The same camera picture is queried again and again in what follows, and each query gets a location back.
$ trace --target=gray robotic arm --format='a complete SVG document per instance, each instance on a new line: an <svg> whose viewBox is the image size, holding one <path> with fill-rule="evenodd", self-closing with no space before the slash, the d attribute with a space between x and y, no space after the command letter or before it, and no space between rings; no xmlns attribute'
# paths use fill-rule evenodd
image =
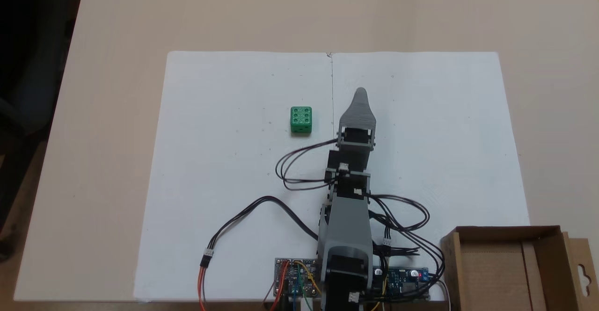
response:
<svg viewBox="0 0 599 311"><path fill-rule="evenodd" d="M321 263L321 309L358 311L359 296L372 284L372 233L368 216L376 119L363 87L339 120L338 151L329 151L325 178L331 181L321 208L317 255Z"/></svg>

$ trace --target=circuit board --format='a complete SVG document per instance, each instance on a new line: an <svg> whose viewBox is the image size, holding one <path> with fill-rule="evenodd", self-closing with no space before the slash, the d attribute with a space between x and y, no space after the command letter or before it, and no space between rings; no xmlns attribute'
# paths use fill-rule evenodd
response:
<svg viewBox="0 0 599 311"><path fill-rule="evenodd" d="M306 270L303 267L300 267L298 271L298 265L293 264L293 262L296 260L301 261L310 270L310 273L312 273L316 283L318 283L318 279L320 279L320 273L318 271L319 266L316 264L316 260L314 258L276 258L274 264L274 277L276 281L274 286L278 287L280 285L279 280L281 277L281 269L287 260L290 261L290 265L287 267L287 272L285 273L285 279L289 281L288 293L293 294L293 292L295 292L301 296L301 290L299 290L300 285L298 281L299 274L304 285L304 292L306 296L318 296L318 292L312 281L310 281ZM391 296L405 294L407 292L419 289L421 285L427 283L429 280L430 277L428 275L428 268L390 267L387 277L387 287L389 288L388 293ZM373 292L379 294L382 293L384 281L385 278L383 277L383 271L381 268L373 267ZM272 293L273 296L276 296L278 293L278 288L275 288ZM430 299L428 291L422 294L419 299Z"/></svg>
<svg viewBox="0 0 599 311"><path fill-rule="evenodd" d="M383 288L383 271L380 267L373 267L373 290L381 292ZM390 267L387 276L388 293L391 296L406 294L414 290L418 290L421 285L430 280L428 276L428 268L407 268L407 267ZM428 300L430 295L428 291L422 294L419 299Z"/></svg>
<svg viewBox="0 0 599 311"><path fill-rule="evenodd" d="M312 281L310 281L310 278L308 277L308 273L306 272L306 270L300 266L299 271L298 271L298 265L294 264L295 261L300 261L302 262L307 268L308 270L310 270L310 273L312 273L315 281L317 281L318 279L320 279L320 274L317 275L317 265L316 265L316 260L314 258L276 258L275 259L275 264L274 264L274 278L275 278L275 283L274 286L275 288L272 290L273 296L276 296L278 293L278 286L280 285L280 277L281 277L281 269L283 268L285 262L290 261L289 266L287 267L287 272L285 273L285 279L287 279L289 281L289 294L293 294L293 292L295 292L296 294L298 294L299 296L302 296L301 290L300 290L300 284L298 281L298 273L301 276L301 281L304 285L304 293L306 294L307 297L316 297L318 296L318 292L316 290L316 288L314 287L314 284L312 283Z"/></svg>

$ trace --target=blue wire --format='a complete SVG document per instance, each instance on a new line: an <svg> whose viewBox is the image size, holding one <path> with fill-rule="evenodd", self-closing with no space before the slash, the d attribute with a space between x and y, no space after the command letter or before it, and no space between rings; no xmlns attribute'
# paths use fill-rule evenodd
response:
<svg viewBox="0 0 599 311"><path fill-rule="evenodd" d="M299 279L295 280L295 287L293 288L293 311L295 311L295 295L298 292L298 285L299 285Z"/></svg>

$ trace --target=brown cardboard box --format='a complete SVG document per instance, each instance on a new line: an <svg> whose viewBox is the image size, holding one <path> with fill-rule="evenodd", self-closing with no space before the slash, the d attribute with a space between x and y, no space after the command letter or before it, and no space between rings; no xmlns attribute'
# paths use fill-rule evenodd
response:
<svg viewBox="0 0 599 311"><path fill-rule="evenodd" d="M599 309L588 241L560 226L458 226L441 247L453 311ZM591 282L586 294L578 265Z"/></svg>

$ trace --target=green wire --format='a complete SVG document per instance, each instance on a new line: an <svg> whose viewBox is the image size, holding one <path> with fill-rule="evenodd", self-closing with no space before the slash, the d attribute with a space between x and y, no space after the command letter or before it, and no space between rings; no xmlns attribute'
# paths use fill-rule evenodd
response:
<svg viewBox="0 0 599 311"><path fill-rule="evenodd" d="M310 303L308 303L308 299L306 299L306 292L304 291L304 283L302 282L302 279L301 279L300 269L301 269L301 266L298 264L299 288L301 289L302 296L304 296L304 300L306 301L306 305L308 305L308 309L310 309L310 311L312 311L312 306L310 306Z"/></svg>

